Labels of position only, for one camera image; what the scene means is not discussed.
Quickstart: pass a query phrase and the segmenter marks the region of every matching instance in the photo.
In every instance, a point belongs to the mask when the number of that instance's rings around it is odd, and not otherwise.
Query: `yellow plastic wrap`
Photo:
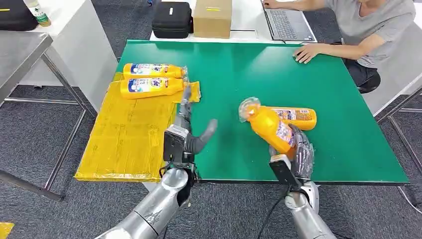
[[[108,87],[75,174],[79,181],[160,181],[164,131],[174,121],[182,93],[126,100],[120,95],[121,77],[116,73]],[[198,82],[192,92],[191,99],[199,101]]]
[[[0,239],[6,239],[12,231],[13,223],[0,223]]]

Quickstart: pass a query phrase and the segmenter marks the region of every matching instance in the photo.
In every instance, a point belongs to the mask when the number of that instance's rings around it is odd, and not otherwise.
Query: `black chair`
[[[378,88],[378,86],[380,86],[380,83],[381,83],[381,76],[377,74],[369,78],[369,80],[365,84],[359,86],[357,89],[359,90],[361,94],[366,94]]]

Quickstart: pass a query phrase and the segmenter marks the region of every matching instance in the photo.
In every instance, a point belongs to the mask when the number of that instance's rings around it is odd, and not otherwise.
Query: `green table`
[[[292,58],[297,45],[193,43],[129,40],[117,71],[126,63],[187,65],[191,81],[201,83],[201,102],[193,105],[193,134],[212,118],[218,129],[196,156],[204,180],[273,182],[268,144],[238,106],[258,97],[265,106],[305,107],[318,123],[307,135],[315,147],[312,180],[320,184],[408,183],[408,178],[356,89],[342,61],[319,55],[309,64]]]

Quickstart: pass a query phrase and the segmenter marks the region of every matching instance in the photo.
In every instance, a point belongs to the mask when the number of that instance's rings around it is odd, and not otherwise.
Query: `laptop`
[[[273,40],[313,42],[315,36],[301,11],[264,8]]]

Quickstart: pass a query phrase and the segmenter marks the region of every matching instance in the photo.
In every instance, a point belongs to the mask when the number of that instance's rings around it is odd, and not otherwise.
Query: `detergent bottle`
[[[280,154],[294,155],[295,136],[292,129],[271,108],[262,107],[258,98],[244,100],[239,106],[239,117],[241,122],[249,121],[253,131]]]
[[[150,77],[183,78],[188,75],[188,68],[169,64],[132,64],[123,67],[123,76],[126,80]]]
[[[188,82],[187,77],[183,79],[171,77],[128,79],[120,82],[120,92],[125,99],[173,95],[182,91]]]
[[[285,124],[289,125],[291,123],[300,130],[311,130],[317,124],[317,114],[312,109],[270,106],[262,107],[272,109]]]

